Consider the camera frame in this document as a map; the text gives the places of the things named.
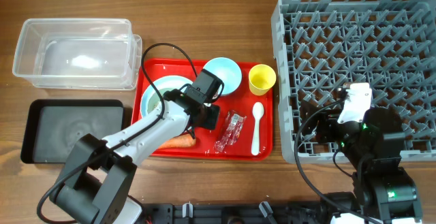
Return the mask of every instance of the carrot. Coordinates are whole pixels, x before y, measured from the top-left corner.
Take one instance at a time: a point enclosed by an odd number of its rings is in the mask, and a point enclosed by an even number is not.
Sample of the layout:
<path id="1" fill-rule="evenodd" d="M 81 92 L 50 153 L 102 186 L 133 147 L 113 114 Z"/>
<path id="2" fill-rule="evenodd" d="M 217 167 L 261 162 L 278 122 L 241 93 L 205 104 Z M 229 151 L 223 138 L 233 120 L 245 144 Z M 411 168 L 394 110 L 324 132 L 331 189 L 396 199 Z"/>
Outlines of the carrot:
<path id="1" fill-rule="evenodd" d="M 164 148 L 189 148 L 196 145 L 196 139 L 192 139 L 191 135 L 185 134 L 164 142 L 158 149 Z"/>

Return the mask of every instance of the wooden tabletop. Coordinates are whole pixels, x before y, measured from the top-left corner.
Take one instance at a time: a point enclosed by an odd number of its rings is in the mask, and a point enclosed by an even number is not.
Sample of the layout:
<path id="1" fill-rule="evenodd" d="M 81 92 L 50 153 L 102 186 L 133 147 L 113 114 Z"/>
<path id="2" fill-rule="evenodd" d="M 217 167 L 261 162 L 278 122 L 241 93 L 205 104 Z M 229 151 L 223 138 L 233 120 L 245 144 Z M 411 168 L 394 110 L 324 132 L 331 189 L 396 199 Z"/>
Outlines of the wooden tabletop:
<path id="1" fill-rule="evenodd" d="M 55 182 L 60 165 L 26 165 L 20 150 L 32 101 L 43 98 L 119 99 L 132 107 L 134 91 L 37 89 L 12 75 L 23 22 L 28 18 L 127 18 L 144 47 L 169 42 L 193 59 L 226 56 L 276 69 L 270 17 L 277 0 L 0 0 L 0 223 L 41 223 L 35 209 Z M 182 56 L 159 48 L 151 57 Z M 277 107 L 278 88 L 274 90 Z M 130 194 L 144 203 L 182 204 L 315 200 L 295 165 L 281 156 L 277 110 L 275 145 L 262 162 L 147 159 L 136 172 Z M 436 163 L 402 163 L 418 186 L 424 221 L 436 222 Z M 349 164 L 343 165 L 348 172 Z M 304 165 L 322 192 L 352 190 L 351 180 L 333 164 Z M 103 178 L 101 172 L 95 173 Z M 51 203 L 51 219 L 69 217 Z"/>

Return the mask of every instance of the cup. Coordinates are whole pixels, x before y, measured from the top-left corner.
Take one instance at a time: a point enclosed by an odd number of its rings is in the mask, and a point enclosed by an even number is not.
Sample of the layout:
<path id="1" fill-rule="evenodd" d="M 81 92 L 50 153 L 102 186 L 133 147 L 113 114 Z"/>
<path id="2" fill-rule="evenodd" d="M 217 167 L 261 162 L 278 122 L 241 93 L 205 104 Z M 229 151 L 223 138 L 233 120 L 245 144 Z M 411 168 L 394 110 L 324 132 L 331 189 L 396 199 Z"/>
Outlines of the cup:
<path id="1" fill-rule="evenodd" d="M 248 74 L 248 80 L 254 95 L 265 95 L 275 84 L 275 71 L 265 64 L 255 65 Z"/>

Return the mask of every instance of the spoon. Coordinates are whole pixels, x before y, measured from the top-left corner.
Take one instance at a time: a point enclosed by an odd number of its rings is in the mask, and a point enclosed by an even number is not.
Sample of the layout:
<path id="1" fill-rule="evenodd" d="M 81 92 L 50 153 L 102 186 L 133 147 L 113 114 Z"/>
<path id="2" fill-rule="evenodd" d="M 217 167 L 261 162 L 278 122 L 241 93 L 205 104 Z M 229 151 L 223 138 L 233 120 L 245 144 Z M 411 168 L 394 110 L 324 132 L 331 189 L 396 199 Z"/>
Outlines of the spoon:
<path id="1" fill-rule="evenodd" d="M 256 102 L 253 106 L 254 117 L 254 134 L 251 143 L 251 154 L 256 156 L 259 154 L 259 121 L 264 115 L 264 106 L 260 102 Z"/>

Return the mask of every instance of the black baking pan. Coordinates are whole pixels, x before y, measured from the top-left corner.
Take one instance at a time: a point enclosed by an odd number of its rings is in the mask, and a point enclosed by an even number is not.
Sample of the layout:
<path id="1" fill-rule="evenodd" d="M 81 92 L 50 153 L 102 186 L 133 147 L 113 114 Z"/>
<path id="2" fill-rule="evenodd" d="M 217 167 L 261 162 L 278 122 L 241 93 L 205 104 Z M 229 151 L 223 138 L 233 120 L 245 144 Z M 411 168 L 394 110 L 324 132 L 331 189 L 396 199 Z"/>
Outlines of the black baking pan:
<path id="1" fill-rule="evenodd" d="M 29 108 L 21 148 L 23 163 L 65 163 L 74 144 L 122 129 L 124 107 L 113 99 L 38 99 Z"/>

